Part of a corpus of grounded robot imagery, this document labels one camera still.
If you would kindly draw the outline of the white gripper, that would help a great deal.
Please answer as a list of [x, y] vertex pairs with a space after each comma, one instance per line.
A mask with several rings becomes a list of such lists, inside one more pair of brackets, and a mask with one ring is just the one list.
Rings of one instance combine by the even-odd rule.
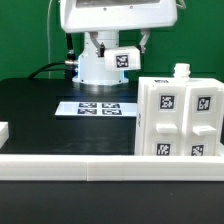
[[142, 29], [140, 52], [150, 37], [147, 28], [173, 26], [177, 21], [176, 0], [60, 0], [60, 22], [67, 33], [90, 32], [98, 57], [103, 57], [100, 31]]

